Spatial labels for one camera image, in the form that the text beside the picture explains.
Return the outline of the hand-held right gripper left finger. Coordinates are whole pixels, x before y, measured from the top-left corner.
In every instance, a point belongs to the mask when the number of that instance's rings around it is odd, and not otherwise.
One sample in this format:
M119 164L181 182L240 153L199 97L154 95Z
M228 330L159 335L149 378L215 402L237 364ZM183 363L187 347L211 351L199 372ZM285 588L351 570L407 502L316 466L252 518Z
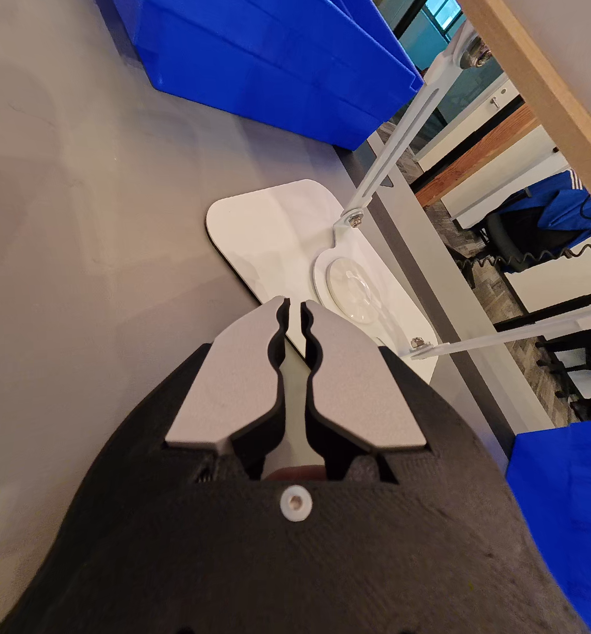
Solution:
M276 296L239 318L210 346L165 436L171 448L235 455L251 479L286 427L285 334L291 302Z

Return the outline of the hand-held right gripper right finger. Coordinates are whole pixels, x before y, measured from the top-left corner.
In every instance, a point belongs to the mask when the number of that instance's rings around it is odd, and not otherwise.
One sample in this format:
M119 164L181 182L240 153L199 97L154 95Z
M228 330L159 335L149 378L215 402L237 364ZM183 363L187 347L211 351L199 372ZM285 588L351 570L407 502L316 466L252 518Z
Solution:
M314 300L300 304L305 338L305 427L328 480L346 478L355 460L423 451L428 443L380 347L352 322Z

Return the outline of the grey desk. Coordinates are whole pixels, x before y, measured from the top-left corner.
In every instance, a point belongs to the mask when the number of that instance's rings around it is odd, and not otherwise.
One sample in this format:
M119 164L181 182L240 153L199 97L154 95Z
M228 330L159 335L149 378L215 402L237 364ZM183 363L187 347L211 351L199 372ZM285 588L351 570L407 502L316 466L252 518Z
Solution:
M0 633L581 631L499 468L377 349L427 432L287 482L164 446L251 300L201 214L233 119L125 66L93 1L0 1Z

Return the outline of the white office desk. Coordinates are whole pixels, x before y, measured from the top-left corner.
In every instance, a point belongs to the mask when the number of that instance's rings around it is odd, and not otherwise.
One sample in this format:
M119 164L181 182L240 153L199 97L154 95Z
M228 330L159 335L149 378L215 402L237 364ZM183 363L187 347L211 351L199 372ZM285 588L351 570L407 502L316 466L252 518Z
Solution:
M567 169L569 163L559 151L525 154L514 148L444 194L441 202L461 228L471 228L510 195Z

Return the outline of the round clear disc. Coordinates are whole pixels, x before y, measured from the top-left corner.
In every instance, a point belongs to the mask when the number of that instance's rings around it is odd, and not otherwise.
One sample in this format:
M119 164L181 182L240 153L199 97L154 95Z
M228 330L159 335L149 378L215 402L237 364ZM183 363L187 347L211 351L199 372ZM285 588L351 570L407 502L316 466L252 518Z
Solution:
M356 259L325 250L316 258L312 275L321 305L361 327L382 323L384 307L379 289Z

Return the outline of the blue plastic bin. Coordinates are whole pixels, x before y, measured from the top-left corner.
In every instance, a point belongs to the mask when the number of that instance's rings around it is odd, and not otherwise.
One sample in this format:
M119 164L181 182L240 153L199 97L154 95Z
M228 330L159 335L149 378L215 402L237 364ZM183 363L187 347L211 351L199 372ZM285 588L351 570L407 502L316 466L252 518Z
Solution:
M506 479L551 575L591 631L591 421L518 434Z
M347 150L424 81L372 1L96 1L158 91Z

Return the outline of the brown wooden table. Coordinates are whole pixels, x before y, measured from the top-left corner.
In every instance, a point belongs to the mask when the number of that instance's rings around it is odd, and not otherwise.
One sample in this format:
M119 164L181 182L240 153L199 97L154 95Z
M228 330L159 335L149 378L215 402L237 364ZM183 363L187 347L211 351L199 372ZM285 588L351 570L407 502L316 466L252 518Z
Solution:
M514 98L411 184L417 201L422 207L437 202L538 125L531 107Z

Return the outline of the blue jacket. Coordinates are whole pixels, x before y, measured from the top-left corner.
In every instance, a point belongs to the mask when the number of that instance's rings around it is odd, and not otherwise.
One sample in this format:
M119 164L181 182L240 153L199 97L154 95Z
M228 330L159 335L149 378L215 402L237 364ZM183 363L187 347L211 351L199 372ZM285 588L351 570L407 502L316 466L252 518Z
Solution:
M500 214L540 208L537 227L591 231L591 194L573 169L549 176L515 193L498 207Z

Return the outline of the wooden edged board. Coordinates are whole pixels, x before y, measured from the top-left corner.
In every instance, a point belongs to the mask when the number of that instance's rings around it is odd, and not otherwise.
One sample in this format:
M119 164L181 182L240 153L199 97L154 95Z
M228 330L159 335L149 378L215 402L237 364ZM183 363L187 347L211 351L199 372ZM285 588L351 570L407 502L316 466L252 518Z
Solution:
M591 1L461 1L591 192Z

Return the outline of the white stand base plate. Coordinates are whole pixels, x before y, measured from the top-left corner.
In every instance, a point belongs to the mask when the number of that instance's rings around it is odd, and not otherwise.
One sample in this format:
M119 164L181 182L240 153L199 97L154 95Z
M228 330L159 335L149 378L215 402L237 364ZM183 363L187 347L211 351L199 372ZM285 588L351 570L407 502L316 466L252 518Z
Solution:
M361 228L340 220L342 205L323 185L304 179L219 200L207 211L207 233L222 257L264 304L276 296L291 300L287 336L303 356L300 305L315 300L345 320L327 283L337 259L365 282L374 299L369 323L355 323L378 345L386 345L426 383L436 358L411 359L411 341L437 341L432 325L395 277Z

